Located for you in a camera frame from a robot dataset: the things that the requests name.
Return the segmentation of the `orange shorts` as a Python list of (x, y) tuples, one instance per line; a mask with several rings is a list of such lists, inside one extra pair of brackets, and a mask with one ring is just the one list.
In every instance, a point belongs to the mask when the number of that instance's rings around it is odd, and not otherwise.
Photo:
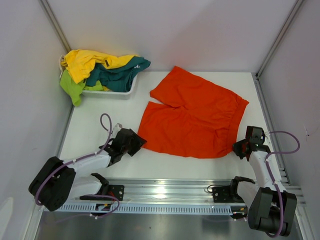
[(235, 92), (175, 66), (149, 93), (138, 129), (143, 148), (198, 159), (233, 150), (249, 102)]

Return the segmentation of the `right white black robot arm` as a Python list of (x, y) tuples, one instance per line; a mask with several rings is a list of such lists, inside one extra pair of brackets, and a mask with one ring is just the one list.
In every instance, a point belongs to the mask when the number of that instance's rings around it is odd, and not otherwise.
[(249, 162), (255, 179), (236, 176), (228, 196), (234, 202), (244, 201), (252, 230), (264, 232), (270, 238), (287, 237), (298, 200), (281, 182), (280, 169), (272, 158), (279, 152), (271, 151), (265, 140), (266, 133), (261, 127), (248, 126), (245, 138), (232, 145), (233, 152)]

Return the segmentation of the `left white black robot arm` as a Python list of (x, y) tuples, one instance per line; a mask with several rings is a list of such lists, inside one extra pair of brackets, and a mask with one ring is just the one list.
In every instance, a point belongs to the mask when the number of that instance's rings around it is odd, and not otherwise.
[(28, 191), (37, 205), (53, 212), (66, 201), (121, 201), (123, 190), (110, 185), (97, 171), (118, 163), (126, 154), (134, 156), (147, 143), (132, 129), (119, 128), (96, 152), (74, 160), (49, 158), (30, 183)]

